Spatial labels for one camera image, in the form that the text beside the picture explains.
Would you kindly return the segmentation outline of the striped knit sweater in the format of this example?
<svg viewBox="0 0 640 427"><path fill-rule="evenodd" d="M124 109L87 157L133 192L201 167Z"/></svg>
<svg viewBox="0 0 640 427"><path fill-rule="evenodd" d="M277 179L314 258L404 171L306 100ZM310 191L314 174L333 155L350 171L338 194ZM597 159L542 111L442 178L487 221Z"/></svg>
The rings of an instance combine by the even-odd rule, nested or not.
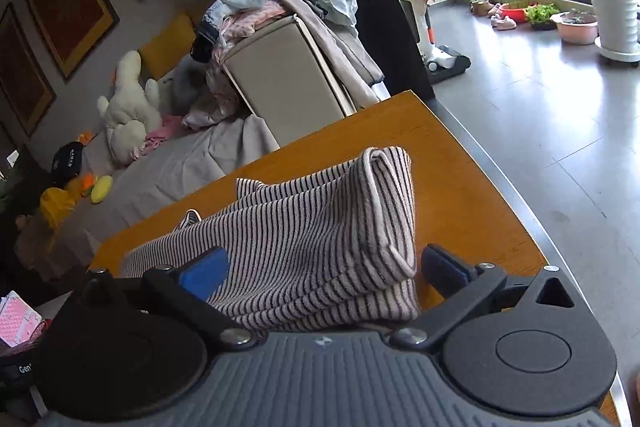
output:
<svg viewBox="0 0 640 427"><path fill-rule="evenodd" d="M415 240L411 159L370 147L291 181L238 179L233 204L130 251L120 274L181 267L221 247L228 274L207 302L250 331L411 321Z"/></svg>

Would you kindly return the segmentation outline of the pink patterned box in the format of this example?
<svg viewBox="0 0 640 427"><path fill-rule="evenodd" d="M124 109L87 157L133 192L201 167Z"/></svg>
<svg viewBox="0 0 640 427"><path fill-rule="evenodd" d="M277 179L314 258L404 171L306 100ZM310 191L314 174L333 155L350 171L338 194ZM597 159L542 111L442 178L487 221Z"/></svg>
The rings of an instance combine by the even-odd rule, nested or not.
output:
<svg viewBox="0 0 640 427"><path fill-rule="evenodd" d="M0 339L10 348L32 338L41 321L41 315L15 291L1 298Z"/></svg>

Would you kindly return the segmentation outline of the black cap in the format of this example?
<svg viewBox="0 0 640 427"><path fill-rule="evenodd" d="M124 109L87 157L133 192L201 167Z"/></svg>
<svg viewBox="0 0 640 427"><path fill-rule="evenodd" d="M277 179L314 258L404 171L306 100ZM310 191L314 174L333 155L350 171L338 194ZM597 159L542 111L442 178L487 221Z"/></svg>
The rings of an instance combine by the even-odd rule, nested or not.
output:
<svg viewBox="0 0 640 427"><path fill-rule="evenodd" d="M63 145L54 155L51 167L51 180L54 187L64 188L66 184L80 175L82 151L79 141Z"/></svg>

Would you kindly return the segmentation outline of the white plush toy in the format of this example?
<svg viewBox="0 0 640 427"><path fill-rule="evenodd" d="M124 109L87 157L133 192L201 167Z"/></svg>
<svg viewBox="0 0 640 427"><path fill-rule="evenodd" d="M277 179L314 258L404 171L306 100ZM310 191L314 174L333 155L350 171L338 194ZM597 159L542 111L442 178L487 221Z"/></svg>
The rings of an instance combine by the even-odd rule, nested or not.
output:
<svg viewBox="0 0 640 427"><path fill-rule="evenodd" d="M102 118L106 142L114 161L127 166L140 153L146 136L160 129L160 90L150 78L140 83L141 55L137 50L125 53L115 69L114 91L107 100L100 96L96 107Z"/></svg>

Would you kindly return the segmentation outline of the grey neck pillow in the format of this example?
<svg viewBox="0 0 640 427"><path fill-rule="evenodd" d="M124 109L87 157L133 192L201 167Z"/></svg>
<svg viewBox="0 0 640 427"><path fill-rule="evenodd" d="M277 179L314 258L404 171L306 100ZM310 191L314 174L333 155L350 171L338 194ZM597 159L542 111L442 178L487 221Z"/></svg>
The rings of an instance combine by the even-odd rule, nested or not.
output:
<svg viewBox="0 0 640 427"><path fill-rule="evenodd" d="M170 76L167 109L170 115L186 115L207 91L207 65L184 56Z"/></svg>

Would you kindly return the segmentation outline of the yellow cushion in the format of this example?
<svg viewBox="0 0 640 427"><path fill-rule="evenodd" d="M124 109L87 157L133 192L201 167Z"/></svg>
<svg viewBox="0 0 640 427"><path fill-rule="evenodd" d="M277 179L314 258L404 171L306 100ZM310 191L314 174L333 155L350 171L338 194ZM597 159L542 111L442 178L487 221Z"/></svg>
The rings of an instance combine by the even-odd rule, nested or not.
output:
<svg viewBox="0 0 640 427"><path fill-rule="evenodd" d="M158 35L139 49L141 60L154 79L160 79L190 52L195 39L192 20L180 12Z"/></svg>

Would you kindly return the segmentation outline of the beige sofa with grey cover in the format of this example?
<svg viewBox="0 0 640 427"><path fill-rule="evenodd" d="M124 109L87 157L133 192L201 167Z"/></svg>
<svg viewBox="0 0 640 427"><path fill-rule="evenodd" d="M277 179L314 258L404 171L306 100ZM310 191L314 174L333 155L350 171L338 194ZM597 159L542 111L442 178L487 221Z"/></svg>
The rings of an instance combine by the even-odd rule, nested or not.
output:
<svg viewBox="0 0 640 427"><path fill-rule="evenodd" d="M57 230L37 212L17 237L17 259L46 281L90 265L107 239L285 144L247 110L213 126L182 129L128 166L114 161L100 133L82 151L82 163L94 174L111 174L111 192L96 205L78 202Z"/></svg>

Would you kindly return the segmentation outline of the red bowl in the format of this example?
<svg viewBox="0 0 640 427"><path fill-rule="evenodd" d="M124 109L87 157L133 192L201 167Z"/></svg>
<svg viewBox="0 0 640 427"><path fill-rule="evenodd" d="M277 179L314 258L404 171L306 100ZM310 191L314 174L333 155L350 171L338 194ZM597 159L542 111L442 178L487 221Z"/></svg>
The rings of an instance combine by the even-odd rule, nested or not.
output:
<svg viewBox="0 0 640 427"><path fill-rule="evenodd" d="M510 17L510 19L514 20L517 24L524 24L527 22L527 8L528 5L523 3L505 3L500 6L499 13L503 17Z"/></svg>

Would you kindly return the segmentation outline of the green plant tray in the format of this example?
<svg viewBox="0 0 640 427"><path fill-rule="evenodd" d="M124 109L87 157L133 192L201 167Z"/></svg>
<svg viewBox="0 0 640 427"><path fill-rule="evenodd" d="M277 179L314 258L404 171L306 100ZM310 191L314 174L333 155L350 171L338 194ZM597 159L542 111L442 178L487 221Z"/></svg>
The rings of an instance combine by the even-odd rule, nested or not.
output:
<svg viewBox="0 0 640 427"><path fill-rule="evenodd" d="M559 14L560 10L551 3L529 5L524 12L533 30L552 30L556 28L553 17Z"/></svg>

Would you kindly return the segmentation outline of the pink basin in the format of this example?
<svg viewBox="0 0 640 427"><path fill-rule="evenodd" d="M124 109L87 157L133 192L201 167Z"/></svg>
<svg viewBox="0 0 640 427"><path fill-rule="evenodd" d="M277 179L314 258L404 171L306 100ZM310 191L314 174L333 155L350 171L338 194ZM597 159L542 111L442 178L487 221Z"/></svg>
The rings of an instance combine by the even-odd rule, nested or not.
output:
<svg viewBox="0 0 640 427"><path fill-rule="evenodd" d="M551 17L562 41L575 46L590 46L599 35L597 17L592 13L570 10Z"/></svg>

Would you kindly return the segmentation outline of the white orange vacuum cleaner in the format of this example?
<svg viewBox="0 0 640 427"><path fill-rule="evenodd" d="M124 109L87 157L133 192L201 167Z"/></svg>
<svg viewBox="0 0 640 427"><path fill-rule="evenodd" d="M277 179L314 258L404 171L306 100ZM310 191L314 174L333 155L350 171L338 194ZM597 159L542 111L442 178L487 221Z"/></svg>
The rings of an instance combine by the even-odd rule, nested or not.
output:
<svg viewBox="0 0 640 427"><path fill-rule="evenodd" d="M410 29L414 33L416 46L430 83L439 84L464 74L471 67L469 57L449 46L439 46L436 43L430 14L430 6L435 0L400 0L400 2L406 11Z"/></svg>

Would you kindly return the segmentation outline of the white ribbed plant pot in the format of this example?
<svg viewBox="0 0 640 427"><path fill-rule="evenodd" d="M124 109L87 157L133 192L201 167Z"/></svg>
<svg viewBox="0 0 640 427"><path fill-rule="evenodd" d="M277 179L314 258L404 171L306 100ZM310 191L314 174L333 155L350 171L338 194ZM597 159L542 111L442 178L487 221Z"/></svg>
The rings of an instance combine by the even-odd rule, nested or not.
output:
<svg viewBox="0 0 640 427"><path fill-rule="evenodd" d="M637 0L591 0L599 37L594 40L608 61L639 66Z"/></svg>

